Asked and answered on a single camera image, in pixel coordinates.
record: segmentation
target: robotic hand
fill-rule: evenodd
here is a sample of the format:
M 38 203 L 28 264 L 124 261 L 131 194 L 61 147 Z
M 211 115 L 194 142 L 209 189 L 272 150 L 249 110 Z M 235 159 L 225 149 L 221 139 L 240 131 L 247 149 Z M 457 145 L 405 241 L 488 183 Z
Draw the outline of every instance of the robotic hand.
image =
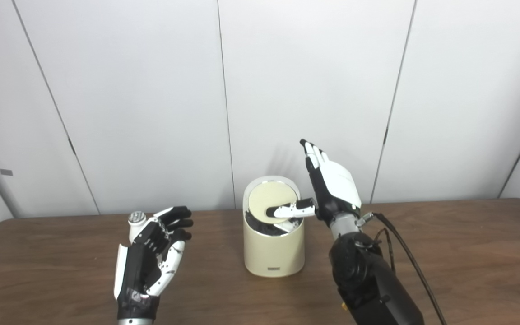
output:
M 312 212 L 326 223 L 335 239 L 329 252 L 332 275 L 358 325 L 424 325 L 420 310 L 384 261 L 379 242 L 361 231 L 374 215 L 361 217 L 361 200 L 350 172 L 310 142 L 301 144 L 318 208 L 305 199 L 268 208 L 266 214 L 298 218 Z
M 119 325 L 151 325 L 159 295 L 180 265 L 184 245 L 192 238 L 185 227 L 194 222 L 185 206 L 174 206 L 146 218 L 130 214 L 130 247 L 120 245 L 116 265 L 114 297 Z

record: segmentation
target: wall seam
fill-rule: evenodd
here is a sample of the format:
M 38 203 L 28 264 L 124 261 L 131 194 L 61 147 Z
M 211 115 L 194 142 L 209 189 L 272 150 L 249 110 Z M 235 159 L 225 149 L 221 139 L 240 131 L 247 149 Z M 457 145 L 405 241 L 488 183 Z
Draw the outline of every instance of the wall seam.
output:
M 39 72 L 42 75 L 43 82 L 45 82 L 45 85 L 47 87 L 47 91 L 49 92 L 51 100 L 53 101 L 53 106 L 56 109 L 56 113 L 57 113 L 58 117 L 60 118 L 61 125 L 64 128 L 65 135 L 68 138 L 68 144 L 70 144 L 71 149 L 74 152 L 74 156 L 76 157 L 76 161 L 78 162 L 78 166 L 80 168 L 81 175 L 83 176 L 83 179 L 85 181 L 85 185 L 87 186 L 87 189 L 89 191 L 89 195 L 91 195 L 91 199 L 93 200 L 93 205 L 95 205 L 95 209 L 97 210 L 97 213 L 101 214 L 101 212 L 99 211 L 98 204 L 95 201 L 95 197 L 93 196 L 93 192 L 91 191 L 91 187 L 89 186 L 89 181 L 87 180 L 87 177 L 85 177 L 85 173 L 83 171 L 83 167 L 81 166 L 81 162 L 79 160 L 79 157 L 76 154 L 76 151 L 75 151 L 75 149 L 74 149 L 74 147 L 73 147 L 73 145 L 71 143 L 70 134 L 68 133 L 68 129 L 65 127 L 64 119 L 61 116 L 59 108 L 57 107 L 56 98 L 54 97 L 53 92 L 51 91 L 51 87 L 49 86 L 49 83 L 47 82 L 47 78 L 45 76 L 45 73 L 43 72 L 42 65 L 39 62 L 39 58 L 37 57 L 37 53 L 35 52 L 35 48 L 33 47 L 33 43 L 31 43 L 31 38 L 29 37 L 29 34 L 27 33 L 27 28 L 25 27 L 25 24 L 23 23 L 23 18 L 21 17 L 21 13 L 19 12 L 19 8 L 17 8 L 17 4 L 16 4 L 15 0 L 12 0 L 12 3 L 13 3 L 13 8 L 15 8 L 15 12 L 17 14 L 17 18 L 19 18 L 19 22 L 21 23 L 21 27 L 23 29 L 23 33 L 25 34 L 25 37 L 27 38 L 27 43 L 29 43 L 29 48 L 31 49 L 31 52 L 33 53 L 33 57 L 35 58 L 35 62 L 37 63 L 37 67 L 39 68 Z
M 388 128 L 390 126 L 390 120 L 392 119 L 392 111 L 393 111 L 393 109 L 395 107 L 396 93 L 397 93 L 397 91 L 399 89 L 400 76 L 401 76 L 402 70 L 403 70 L 404 57 L 406 55 L 406 50 L 407 50 L 407 48 L 409 46 L 409 37 L 410 37 L 410 31 L 411 31 L 411 29 L 413 27 L 414 14 L 417 11 L 417 1 L 418 0 L 414 0 L 413 10 L 412 10 L 411 15 L 410 15 L 409 28 L 407 30 L 406 39 L 404 40 L 403 55 L 400 58 L 399 72 L 398 72 L 398 74 L 396 76 L 395 91 L 392 94 L 392 102 L 390 103 L 390 111 L 388 112 L 388 120 L 386 120 L 386 129 L 385 129 L 385 132 L 384 132 L 384 139 L 382 140 L 382 148 L 380 149 L 380 155 L 378 156 L 378 165 L 376 167 L 376 175 L 374 175 L 374 183 L 373 183 L 373 186 L 372 186 L 372 193 L 370 194 L 370 202 L 369 203 L 373 202 L 374 191 L 376 190 L 376 184 L 377 184 L 377 181 L 378 181 L 378 173 L 380 172 L 380 164 L 381 164 L 381 161 L 382 161 L 382 155 L 384 154 L 384 146 L 386 146 L 386 138 L 388 138 Z

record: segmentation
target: container lid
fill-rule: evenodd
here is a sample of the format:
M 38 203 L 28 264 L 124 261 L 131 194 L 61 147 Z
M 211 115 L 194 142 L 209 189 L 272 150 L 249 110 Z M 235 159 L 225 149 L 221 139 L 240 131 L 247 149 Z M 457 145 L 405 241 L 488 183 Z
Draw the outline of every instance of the container lid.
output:
M 297 194 L 289 185 L 281 181 L 266 181 L 254 187 L 248 197 L 248 210 L 254 218 L 264 223 L 280 223 L 286 219 L 266 216 L 266 209 L 297 201 Z

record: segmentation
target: black wire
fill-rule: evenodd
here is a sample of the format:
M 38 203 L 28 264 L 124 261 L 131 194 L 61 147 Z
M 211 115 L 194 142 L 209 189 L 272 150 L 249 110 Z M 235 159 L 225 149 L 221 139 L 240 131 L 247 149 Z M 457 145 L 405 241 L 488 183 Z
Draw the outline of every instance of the black wire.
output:
M 386 235 L 386 243 L 388 244 L 388 255 L 390 255 L 390 268 L 392 269 L 392 272 L 396 273 L 396 266 L 395 266 L 395 255 L 392 253 L 392 241 L 390 240 L 390 234 L 388 233 L 388 230 L 386 228 L 382 228 L 376 233 L 376 237 L 374 237 L 374 241 L 378 241 L 378 237 L 380 237 L 380 234 L 384 232 Z
M 437 302 L 437 299 L 435 298 L 435 294 L 433 294 L 433 290 L 431 290 L 431 286 L 429 286 L 429 283 L 427 282 L 427 279 L 423 275 L 423 272 L 421 271 L 421 267 L 419 267 L 416 259 L 413 256 L 413 253 L 410 251 L 409 247 L 404 242 L 404 239 L 400 236 L 399 232 L 396 231 L 396 228 L 393 226 L 393 224 L 383 215 L 383 214 L 376 214 L 373 213 L 373 215 L 380 220 L 388 228 L 392 233 L 395 235 L 396 239 L 400 242 L 401 246 L 403 247 L 404 251 L 406 252 L 406 255 L 408 255 L 410 263 L 413 264 L 414 269 L 417 271 L 418 277 L 421 278 L 422 285 L 425 287 L 425 290 L 427 291 L 427 294 L 429 295 L 429 298 L 431 299 L 431 302 L 433 304 L 433 307 L 435 307 L 435 311 L 437 312 L 437 316 L 439 317 L 441 324 L 446 325 L 446 320 L 444 319 L 444 316 L 442 315 L 442 311 L 440 310 L 439 303 Z

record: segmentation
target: cream trash bin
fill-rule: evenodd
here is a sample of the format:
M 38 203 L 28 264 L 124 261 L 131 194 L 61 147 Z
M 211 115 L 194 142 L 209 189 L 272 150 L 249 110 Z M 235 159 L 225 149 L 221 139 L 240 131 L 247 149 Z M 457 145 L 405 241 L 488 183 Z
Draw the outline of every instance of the cream trash bin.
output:
M 304 266 L 304 220 L 266 216 L 267 208 L 300 199 L 295 183 L 281 176 L 260 177 L 244 190 L 244 263 L 252 274 L 276 278 Z

